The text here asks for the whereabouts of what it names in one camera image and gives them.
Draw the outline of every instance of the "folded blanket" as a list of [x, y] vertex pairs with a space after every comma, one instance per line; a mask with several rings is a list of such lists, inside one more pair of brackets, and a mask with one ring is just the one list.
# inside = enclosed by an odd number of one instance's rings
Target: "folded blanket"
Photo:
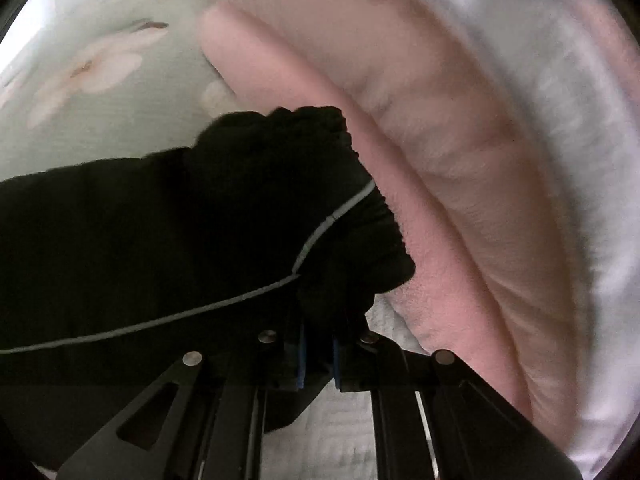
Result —
[[7, 180], [0, 234], [0, 416], [53, 470], [185, 352], [253, 342], [296, 304], [323, 330], [415, 269], [335, 108]]
[[532, 148], [495, 89], [417, 0], [231, 2], [345, 89], [444, 206], [513, 336], [532, 420], [564, 447], [577, 403], [568, 264]]
[[416, 274], [389, 294], [428, 351], [455, 351], [497, 391], [530, 416], [513, 341], [495, 300], [441, 206], [374, 121], [263, 23], [229, 4], [209, 9], [200, 44], [238, 98], [268, 112], [278, 106], [338, 107], [353, 147], [400, 225]]

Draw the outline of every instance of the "silver screw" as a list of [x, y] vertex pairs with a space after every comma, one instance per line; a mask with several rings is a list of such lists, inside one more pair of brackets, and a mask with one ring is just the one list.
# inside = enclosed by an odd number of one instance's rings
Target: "silver screw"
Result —
[[375, 332], [372, 332], [371, 330], [368, 330], [360, 336], [360, 341], [367, 345], [373, 345], [377, 343], [378, 339], [380, 339], [380, 336]]
[[274, 330], [263, 330], [258, 335], [258, 341], [265, 344], [275, 343], [278, 338], [278, 333]]
[[202, 354], [200, 352], [187, 352], [182, 356], [182, 362], [187, 366], [199, 365], [202, 362]]
[[436, 362], [438, 364], [441, 364], [444, 366], [452, 365], [455, 360], [456, 360], [456, 355], [453, 352], [450, 352], [449, 350], [438, 350], [436, 352]]

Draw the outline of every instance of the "black fabric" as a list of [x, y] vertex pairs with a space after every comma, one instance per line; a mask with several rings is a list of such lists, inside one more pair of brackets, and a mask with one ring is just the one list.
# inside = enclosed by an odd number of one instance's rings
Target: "black fabric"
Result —
[[[311, 233], [369, 182], [336, 108], [231, 114], [193, 148], [5, 181], [0, 351], [278, 282]], [[32, 460], [57, 469], [184, 352], [226, 349], [258, 320], [279, 329], [292, 304], [328, 330], [341, 310], [366, 311], [374, 293], [414, 270], [375, 189], [319, 239], [289, 285], [117, 338], [0, 354], [0, 415]], [[308, 402], [273, 420], [290, 421]]]

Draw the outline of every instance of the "white flower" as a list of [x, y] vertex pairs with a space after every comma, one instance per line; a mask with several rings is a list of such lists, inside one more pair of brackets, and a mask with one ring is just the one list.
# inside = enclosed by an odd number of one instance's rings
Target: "white flower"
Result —
[[76, 92], [104, 92], [139, 69], [142, 56], [136, 51], [167, 34], [164, 23], [146, 25], [134, 32], [110, 34], [78, 52], [68, 67], [45, 81], [36, 92], [27, 126], [35, 128], [53, 117]]

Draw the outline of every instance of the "pink cloth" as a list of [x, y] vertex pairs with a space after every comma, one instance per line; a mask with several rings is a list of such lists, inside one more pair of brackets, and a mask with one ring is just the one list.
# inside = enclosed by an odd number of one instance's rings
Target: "pink cloth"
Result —
[[390, 294], [393, 306], [423, 347], [453, 350], [530, 416], [522, 370], [498, 306], [442, 207], [398, 148], [330, 80], [264, 24], [229, 4], [205, 13], [200, 44], [252, 109], [331, 105], [343, 111], [353, 147], [386, 197], [416, 262], [414, 278]]
[[[565, 446], [577, 403], [567, 258], [532, 149], [472, 58], [417, 0], [230, 1], [273, 27], [400, 147], [500, 306], [532, 420]], [[404, 315], [424, 336], [433, 304], [420, 298]], [[466, 312], [447, 317], [452, 328]], [[478, 331], [478, 346], [491, 337]]]

